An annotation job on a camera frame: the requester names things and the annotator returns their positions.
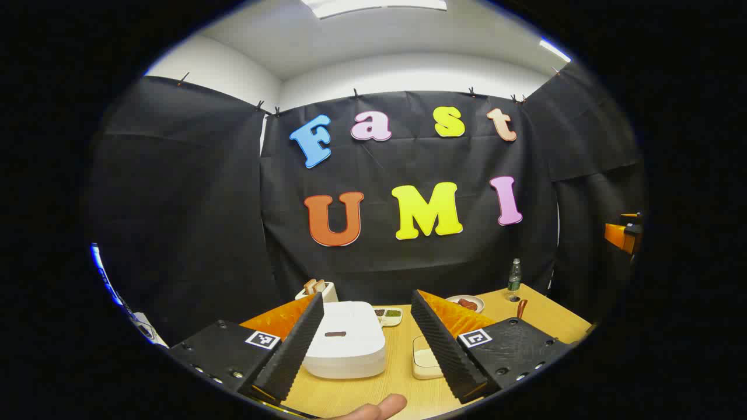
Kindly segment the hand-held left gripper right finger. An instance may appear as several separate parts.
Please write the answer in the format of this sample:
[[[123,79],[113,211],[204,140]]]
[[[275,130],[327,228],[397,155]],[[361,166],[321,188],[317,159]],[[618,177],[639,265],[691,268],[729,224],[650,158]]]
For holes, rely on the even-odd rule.
[[[539,374],[572,348],[521,317],[494,321],[423,290],[413,292],[411,316],[462,404]]]

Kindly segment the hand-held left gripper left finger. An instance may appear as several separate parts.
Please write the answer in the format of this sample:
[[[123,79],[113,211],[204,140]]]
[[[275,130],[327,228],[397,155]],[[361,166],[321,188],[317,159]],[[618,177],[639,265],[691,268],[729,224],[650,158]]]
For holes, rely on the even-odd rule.
[[[323,298],[313,293],[241,324],[215,321],[171,346],[170,356],[231,393],[278,404],[288,397],[323,316]]]

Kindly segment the clear container of rice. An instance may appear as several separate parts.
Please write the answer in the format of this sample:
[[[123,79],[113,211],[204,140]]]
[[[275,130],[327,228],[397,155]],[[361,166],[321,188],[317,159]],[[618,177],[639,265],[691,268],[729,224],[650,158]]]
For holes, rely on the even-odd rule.
[[[413,377],[417,380],[438,379],[443,377],[435,354],[423,335],[413,339]]]

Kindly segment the white rice cooker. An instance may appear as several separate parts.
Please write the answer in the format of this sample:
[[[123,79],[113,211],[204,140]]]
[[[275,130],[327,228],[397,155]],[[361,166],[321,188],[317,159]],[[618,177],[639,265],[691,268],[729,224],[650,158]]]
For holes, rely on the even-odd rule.
[[[362,379],[382,374],[385,335],[371,304],[324,303],[324,316],[302,367],[322,379]]]

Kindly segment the white round plate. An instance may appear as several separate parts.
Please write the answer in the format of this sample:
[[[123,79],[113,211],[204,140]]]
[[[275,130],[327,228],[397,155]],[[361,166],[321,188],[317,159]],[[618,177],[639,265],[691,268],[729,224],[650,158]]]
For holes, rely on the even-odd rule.
[[[458,303],[459,299],[471,300],[471,301],[477,303],[477,305],[479,306],[479,308],[477,309],[477,311],[474,311],[474,312],[475,313],[482,313],[482,311],[484,309],[484,301],[481,298],[478,298],[478,297],[473,296],[473,295],[456,295],[456,296],[453,296],[453,297],[446,298],[447,301],[455,303],[457,305],[459,305],[459,303]]]

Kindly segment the white toaster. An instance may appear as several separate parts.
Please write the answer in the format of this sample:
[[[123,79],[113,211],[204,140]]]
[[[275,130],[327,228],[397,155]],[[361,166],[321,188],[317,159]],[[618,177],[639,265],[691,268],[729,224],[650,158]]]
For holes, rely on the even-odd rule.
[[[319,281],[317,281],[318,284],[320,284],[321,282],[324,283],[323,289],[320,289],[320,293],[322,295],[323,302],[325,302],[325,303],[337,303],[337,302],[339,302],[340,300],[338,298],[338,292],[337,292],[337,289],[336,289],[336,286],[334,285],[334,283],[326,281],[326,280],[319,280]],[[305,298],[305,297],[307,297],[306,287],[302,288],[295,295],[294,299],[295,300],[299,300],[299,299],[302,299],[302,298]]]

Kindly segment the white side desk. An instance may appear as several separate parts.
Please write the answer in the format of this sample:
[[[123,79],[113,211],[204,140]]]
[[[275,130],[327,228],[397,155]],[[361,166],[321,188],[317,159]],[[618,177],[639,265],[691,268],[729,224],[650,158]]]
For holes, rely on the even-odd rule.
[[[168,348],[165,340],[160,337],[155,327],[149,321],[145,313],[129,313],[129,319],[134,327],[153,345],[159,345]]]

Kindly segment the black backdrop cloth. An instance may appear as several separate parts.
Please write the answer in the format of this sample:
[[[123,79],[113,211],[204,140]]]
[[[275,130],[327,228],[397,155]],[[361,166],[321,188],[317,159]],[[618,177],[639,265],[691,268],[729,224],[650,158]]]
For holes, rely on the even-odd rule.
[[[89,240],[167,343],[291,301],[312,278],[342,300],[408,304],[522,282],[595,323],[628,260],[605,227],[648,210],[630,123],[568,64],[524,103],[368,93],[270,116],[146,76],[93,146]]]

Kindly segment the narrow ceiling light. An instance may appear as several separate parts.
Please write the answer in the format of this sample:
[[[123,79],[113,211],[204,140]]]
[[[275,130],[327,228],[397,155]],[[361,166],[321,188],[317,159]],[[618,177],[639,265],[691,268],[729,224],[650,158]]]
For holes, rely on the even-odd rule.
[[[566,63],[571,63],[572,59],[563,51],[559,50],[556,46],[552,45],[549,41],[545,39],[539,40],[539,45],[544,48],[545,50],[551,52],[553,55],[558,56],[559,59],[565,61]]]

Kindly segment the computer monitor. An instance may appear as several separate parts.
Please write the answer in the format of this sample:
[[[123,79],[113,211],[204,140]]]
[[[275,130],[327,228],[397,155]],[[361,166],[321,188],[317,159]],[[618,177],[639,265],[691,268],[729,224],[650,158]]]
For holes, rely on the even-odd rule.
[[[107,272],[105,271],[105,268],[104,268],[104,265],[103,265],[103,261],[102,261],[101,256],[100,256],[100,250],[99,250],[98,244],[91,243],[90,244],[90,250],[91,250],[91,255],[92,255],[92,258],[93,258],[93,262],[94,262],[94,264],[96,266],[96,269],[97,269],[97,271],[99,273],[99,276],[102,279],[102,282],[104,283],[105,289],[107,289],[107,291],[109,292],[109,295],[112,298],[112,300],[114,301],[114,303],[117,304],[120,308],[124,308],[124,303],[123,303],[120,295],[118,295],[118,293],[116,292],[116,290],[114,289],[114,287],[112,287],[112,285],[110,283],[110,280],[109,280],[109,275],[107,275]]]

